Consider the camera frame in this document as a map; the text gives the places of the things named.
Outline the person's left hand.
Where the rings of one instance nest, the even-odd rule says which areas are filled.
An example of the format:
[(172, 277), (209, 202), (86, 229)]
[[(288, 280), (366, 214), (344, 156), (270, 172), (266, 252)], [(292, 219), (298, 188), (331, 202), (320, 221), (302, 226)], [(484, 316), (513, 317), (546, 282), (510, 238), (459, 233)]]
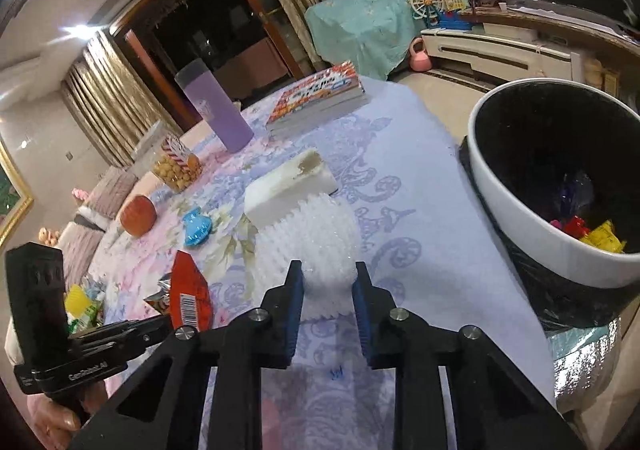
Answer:
[[(88, 415), (98, 412), (107, 399), (103, 381), (91, 384), (79, 395), (81, 406)], [(32, 420), (32, 429), (46, 449), (65, 450), (73, 436), (81, 429), (81, 422), (75, 412), (43, 394), (28, 396), (27, 408)]]

